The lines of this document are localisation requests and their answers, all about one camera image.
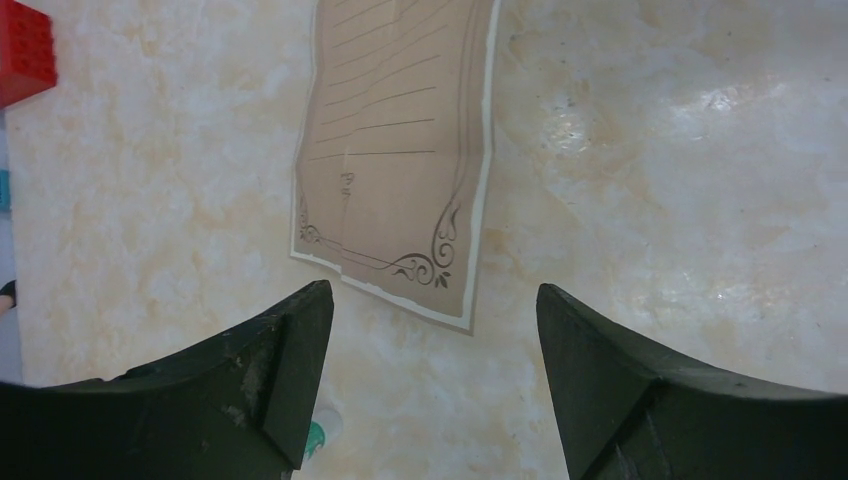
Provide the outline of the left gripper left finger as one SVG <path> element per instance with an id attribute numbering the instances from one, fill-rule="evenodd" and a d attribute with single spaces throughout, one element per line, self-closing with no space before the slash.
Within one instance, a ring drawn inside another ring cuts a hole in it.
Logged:
<path id="1" fill-rule="evenodd" d="M 304 462 L 334 314 L 309 283 L 111 380 L 1 387 L 5 479 L 288 479 Z"/>

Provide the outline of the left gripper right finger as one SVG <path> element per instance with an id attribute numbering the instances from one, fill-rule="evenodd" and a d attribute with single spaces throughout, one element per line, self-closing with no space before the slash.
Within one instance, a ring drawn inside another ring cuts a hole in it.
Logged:
<path id="1" fill-rule="evenodd" d="M 675 351 L 553 284 L 536 316 L 573 479 L 843 479 L 847 398 Z"/>

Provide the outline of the beige lined letter paper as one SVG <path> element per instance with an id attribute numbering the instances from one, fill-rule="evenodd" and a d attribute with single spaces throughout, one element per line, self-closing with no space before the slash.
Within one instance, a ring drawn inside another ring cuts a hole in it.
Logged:
<path id="1" fill-rule="evenodd" d="M 471 334 L 497 1 L 320 1 L 290 253 Z"/>

